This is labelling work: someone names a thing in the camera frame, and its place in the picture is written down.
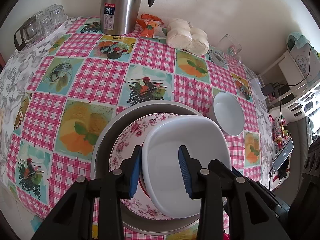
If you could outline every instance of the table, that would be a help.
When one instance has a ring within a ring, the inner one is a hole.
[[[99,18],[68,19],[58,37],[29,53],[15,51],[0,75],[1,180],[27,209],[45,218],[78,176],[90,179],[99,134],[127,107],[174,100],[208,116],[219,91],[232,93],[245,115],[245,131],[225,136],[232,165],[268,186],[272,130],[265,102],[248,83],[254,72],[244,65],[219,67],[209,54],[197,57],[141,38],[138,26],[116,37],[103,35],[97,25]],[[136,96],[150,86],[158,88]],[[224,220],[228,227],[226,214]],[[125,236],[165,238],[126,228]]]

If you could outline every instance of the floral plate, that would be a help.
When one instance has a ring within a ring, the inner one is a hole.
[[[118,169],[122,160],[131,157],[133,149],[136,145],[142,145],[148,132],[158,123],[168,118],[179,116],[177,114],[170,113],[156,113],[149,114],[139,118],[130,124],[118,137],[114,144],[110,159],[109,159],[109,171]],[[137,192],[133,195],[133,198],[121,199],[121,202],[132,212],[137,215],[153,219],[153,220],[171,220],[173,218],[167,217],[162,214],[152,203],[151,199],[143,188],[143,181],[139,180]]]

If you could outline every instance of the thermos label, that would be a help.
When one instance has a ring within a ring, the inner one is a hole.
[[[104,4],[104,28],[110,31],[113,30],[115,8],[116,8],[116,5],[114,3]]]

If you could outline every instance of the thermos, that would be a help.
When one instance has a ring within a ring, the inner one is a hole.
[[[149,7],[155,0],[148,0]],[[134,30],[141,0],[101,0],[100,26],[107,35],[120,36]]]

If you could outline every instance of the smartphone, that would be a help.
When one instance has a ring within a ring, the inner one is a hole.
[[[284,161],[289,157],[290,153],[293,150],[293,141],[290,137],[286,142],[284,147],[278,152],[275,159],[272,161],[272,167],[274,172],[276,172],[280,166],[284,163]]]

